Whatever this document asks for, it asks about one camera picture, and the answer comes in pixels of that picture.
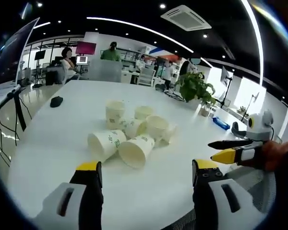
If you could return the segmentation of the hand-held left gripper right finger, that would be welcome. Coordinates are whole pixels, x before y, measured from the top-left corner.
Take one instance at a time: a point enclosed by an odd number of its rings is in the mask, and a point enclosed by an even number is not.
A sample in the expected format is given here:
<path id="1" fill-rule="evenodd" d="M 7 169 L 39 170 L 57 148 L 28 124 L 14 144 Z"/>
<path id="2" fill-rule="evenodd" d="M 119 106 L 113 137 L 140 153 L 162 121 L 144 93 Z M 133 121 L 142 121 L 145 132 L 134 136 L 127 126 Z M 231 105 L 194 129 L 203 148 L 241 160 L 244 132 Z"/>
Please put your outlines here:
<path id="1" fill-rule="evenodd" d="M 197 230 L 253 230 L 262 221 L 252 196 L 214 162 L 192 160 L 192 184 Z"/>

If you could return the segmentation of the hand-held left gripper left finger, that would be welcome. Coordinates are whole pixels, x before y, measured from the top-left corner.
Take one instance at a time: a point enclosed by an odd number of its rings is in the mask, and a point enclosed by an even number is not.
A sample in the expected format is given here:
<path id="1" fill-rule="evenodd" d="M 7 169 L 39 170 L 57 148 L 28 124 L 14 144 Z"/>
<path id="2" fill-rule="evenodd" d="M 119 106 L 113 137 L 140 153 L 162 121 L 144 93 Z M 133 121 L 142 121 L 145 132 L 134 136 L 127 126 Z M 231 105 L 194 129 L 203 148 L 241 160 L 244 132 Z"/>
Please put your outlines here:
<path id="1" fill-rule="evenodd" d="M 61 183 L 43 200 L 35 226 L 39 230 L 100 230 L 103 200 L 101 162 L 85 162 L 68 183 Z"/>

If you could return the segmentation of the person's right hand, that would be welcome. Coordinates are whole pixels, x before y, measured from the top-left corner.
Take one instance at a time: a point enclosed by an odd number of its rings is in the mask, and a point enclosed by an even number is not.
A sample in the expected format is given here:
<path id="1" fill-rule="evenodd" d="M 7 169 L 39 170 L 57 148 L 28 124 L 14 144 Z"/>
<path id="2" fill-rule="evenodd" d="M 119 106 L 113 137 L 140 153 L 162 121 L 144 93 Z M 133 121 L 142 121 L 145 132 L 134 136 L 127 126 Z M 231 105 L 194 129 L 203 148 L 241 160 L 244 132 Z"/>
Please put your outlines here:
<path id="1" fill-rule="evenodd" d="M 282 144 L 268 141 L 262 145 L 261 151 L 264 158 L 264 169 L 272 172 L 277 169 L 288 152 L 288 141 Z"/>

